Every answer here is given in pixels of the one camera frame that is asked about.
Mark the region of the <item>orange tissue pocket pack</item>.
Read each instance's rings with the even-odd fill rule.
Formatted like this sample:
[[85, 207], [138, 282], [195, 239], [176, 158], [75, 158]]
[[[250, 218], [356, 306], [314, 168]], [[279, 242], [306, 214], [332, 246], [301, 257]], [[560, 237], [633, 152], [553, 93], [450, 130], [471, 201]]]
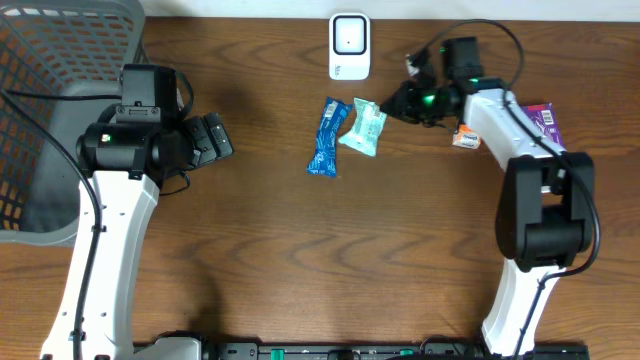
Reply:
[[454, 132], [452, 145], [475, 150], [481, 145], [481, 137], [472, 131], [467, 125], [460, 124]]

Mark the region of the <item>teal packet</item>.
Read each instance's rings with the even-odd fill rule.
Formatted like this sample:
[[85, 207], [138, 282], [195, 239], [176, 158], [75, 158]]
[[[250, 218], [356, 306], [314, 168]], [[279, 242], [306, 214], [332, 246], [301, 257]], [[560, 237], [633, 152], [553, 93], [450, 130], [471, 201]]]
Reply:
[[355, 98], [356, 119], [351, 129], [338, 139], [346, 145], [367, 156], [375, 157], [379, 137], [384, 129], [387, 114], [371, 101]]

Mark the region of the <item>purple red tissue pack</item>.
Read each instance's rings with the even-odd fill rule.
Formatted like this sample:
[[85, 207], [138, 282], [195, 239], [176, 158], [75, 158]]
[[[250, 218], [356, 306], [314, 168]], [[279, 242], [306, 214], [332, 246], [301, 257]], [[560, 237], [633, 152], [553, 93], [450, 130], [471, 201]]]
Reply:
[[522, 106], [530, 121], [553, 143], [565, 148], [557, 118], [551, 103]]

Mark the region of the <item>blue snack bar wrapper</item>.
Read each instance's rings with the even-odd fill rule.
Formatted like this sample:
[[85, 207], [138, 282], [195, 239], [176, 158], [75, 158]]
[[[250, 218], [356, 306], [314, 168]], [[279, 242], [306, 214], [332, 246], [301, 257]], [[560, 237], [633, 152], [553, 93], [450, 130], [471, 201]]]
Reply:
[[336, 137], [353, 106], [341, 100], [328, 97], [316, 132], [315, 153], [307, 166], [311, 175], [337, 176]]

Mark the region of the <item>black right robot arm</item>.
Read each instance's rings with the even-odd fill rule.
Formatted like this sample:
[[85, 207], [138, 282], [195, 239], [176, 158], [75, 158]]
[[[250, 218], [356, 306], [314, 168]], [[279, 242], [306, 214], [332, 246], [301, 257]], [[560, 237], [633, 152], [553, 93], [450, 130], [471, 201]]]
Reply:
[[534, 349], [536, 327], [556, 283], [586, 270], [573, 265], [579, 253], [599, 249], [592, 159], [546, 137], [497, 78], [441, 87], [406, 81], [381, 110], [426, 126], [455, 116], [503, 170], [495, 237], [504, 265], [481, 330], [490, 354], [524, 357]]

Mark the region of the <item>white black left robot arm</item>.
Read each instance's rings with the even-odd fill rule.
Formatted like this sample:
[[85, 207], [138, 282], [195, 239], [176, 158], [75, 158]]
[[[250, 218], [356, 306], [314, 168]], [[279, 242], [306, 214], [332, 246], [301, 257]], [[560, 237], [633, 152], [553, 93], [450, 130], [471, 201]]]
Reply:
[[163, 180], [210, 165], [233, 147], [216, 113], [164, 124], [125, 114], [91, 124], [78, 157], [88, 179], [63, 299], [43, 359], [199, 359], [189, 335], [137, 349], [132, 308], [142, 244]]

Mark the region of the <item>white barcode scanner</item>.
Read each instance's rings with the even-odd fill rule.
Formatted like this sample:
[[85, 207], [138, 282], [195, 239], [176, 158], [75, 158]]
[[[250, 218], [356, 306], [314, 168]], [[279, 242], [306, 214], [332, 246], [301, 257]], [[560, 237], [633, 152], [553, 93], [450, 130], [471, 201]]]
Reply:
[[342, 12], [329, 20], [329, 77], [359, 81], [371, 68], [371, 24], [363, 13]]

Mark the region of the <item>dark grey plastic basket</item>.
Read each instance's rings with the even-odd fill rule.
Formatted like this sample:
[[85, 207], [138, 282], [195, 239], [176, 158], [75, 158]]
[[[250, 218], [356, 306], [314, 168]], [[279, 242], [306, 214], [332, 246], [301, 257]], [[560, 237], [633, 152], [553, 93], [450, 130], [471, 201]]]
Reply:
[[79, 179], [36, 128], [74, 154], [122, 66], [146, 62], [144, 25], [138, 0], [2, 0], [1, 86], [23, 110], [1, 106], [2, 242], [73, 244]]

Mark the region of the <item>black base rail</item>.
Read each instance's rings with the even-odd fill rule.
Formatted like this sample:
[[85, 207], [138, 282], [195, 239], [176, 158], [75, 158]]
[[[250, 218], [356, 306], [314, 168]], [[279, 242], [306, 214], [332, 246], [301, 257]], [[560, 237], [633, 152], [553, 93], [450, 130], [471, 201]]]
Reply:
[[387, 360], [471, 359], [498, 360], [480, 344], [436, 340], [424, 345], [260, 345], [256, 343], [212, 344], [195, 338], [161, 338], [146, 348], [138, 347], [135, 359], [197, 360]]

